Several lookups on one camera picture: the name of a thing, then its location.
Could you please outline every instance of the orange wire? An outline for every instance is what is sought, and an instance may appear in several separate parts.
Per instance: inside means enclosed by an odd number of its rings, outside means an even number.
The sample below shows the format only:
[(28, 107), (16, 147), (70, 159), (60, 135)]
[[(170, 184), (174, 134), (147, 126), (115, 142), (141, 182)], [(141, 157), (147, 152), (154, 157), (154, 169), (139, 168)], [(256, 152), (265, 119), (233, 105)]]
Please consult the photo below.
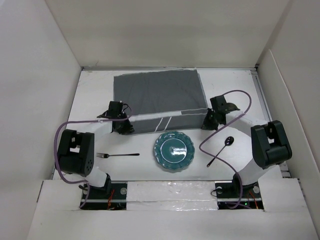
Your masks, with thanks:
[(259, 209), (255, 196), (251, 193), (251, 191), (249, 191), (249, 194), (253, 197), (256, 209)]
[(111, 206), (111, 200), (112, 200), (112, 197), (114, 196), (114, 193), (115, 193), (115, 190), (113, 189), (112, 191), (111, 191), (111, 195), (110, 195), (110, 197), (108, 198), (108, 207), (107, 207), (107, 210), (110, 208), (110, 206)]

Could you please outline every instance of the spoon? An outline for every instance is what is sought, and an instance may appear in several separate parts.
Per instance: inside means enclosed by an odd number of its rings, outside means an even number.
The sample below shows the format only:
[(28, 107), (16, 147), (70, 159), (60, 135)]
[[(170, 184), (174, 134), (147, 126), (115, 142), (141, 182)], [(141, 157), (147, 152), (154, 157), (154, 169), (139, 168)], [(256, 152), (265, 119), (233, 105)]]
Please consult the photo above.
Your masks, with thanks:
[(224, 146), (223, 148), (218, 152), (218, 154), (207, 164), (207, 168), (210, 167), (210, 165), (214, 162), (214, 160), (216, 159), (216, 157), (222, 152), (222, 150), (226, 147), (226, 146), (230, 146), (234, 143), (235, 139), (233, 136), (228, 136), (225, 141), (224, 141)]

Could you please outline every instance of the teal plate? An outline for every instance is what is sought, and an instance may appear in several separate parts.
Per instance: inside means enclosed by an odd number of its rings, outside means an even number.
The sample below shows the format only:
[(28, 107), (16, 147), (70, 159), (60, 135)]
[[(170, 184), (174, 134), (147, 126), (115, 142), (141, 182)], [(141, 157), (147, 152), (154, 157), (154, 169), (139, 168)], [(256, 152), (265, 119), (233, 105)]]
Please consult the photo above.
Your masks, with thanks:
[(182, 132), (166, 132), (155, 141), (154, 156), (166, 169), (182, 169), (194, 159), (194, 143)]

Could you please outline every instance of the fork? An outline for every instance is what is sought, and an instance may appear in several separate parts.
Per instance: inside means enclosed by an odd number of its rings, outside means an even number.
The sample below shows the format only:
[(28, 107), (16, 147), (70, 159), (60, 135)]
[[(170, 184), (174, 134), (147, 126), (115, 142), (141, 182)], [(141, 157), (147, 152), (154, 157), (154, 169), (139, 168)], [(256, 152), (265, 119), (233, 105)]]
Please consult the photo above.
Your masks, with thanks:
[(109, 157), (112, 157), (112, 156), (139, 156), (140, 153), (130, 153), (130, 154), (114, 154), (114, 155), (109, 155), (109, 154), (106, 154), (106, 153), (97, 153), (96, 156), (98, 158), (102, 158), (102, 159), (107, 159)]

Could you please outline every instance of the gray fabric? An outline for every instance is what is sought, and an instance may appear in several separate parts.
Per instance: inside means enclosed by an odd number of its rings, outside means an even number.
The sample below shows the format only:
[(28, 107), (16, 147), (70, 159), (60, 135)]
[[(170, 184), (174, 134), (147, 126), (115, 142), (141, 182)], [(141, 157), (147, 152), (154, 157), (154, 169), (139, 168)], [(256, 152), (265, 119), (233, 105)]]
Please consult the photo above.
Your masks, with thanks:
[(165, 130), (165, 127), (167, 126), (167, 123), (168, 123), (169, 119), (170, 119), (170, 117), (164, 117), (164, 118), (162, 119), (160, 125), (159, 125), (158, 128), (156, 129), (157, 132), (158, 132), (158, 131), (161, 132), (161, 131)]
[[(204, 120), (206, 98), (197, 70), (170, 70), (124, 74), (114, 77), (114, 100), (130, 105), (133, 115), (183, 111), (199, 114), (172, 117), (168, 129), (197, 129)], [(135, 134), (165, 130), (169, 117), (132, 122)]]
[(182, 115), (186, 115), (186, 114), (207, 114), (208, 109), (207, 108), (203, 108), (203, 109), (197, 109), (197, 110), (185, 110), (185, 111), (181, 111)]
[(199, 129), (206, 115), (173, 116), (166, 130)]

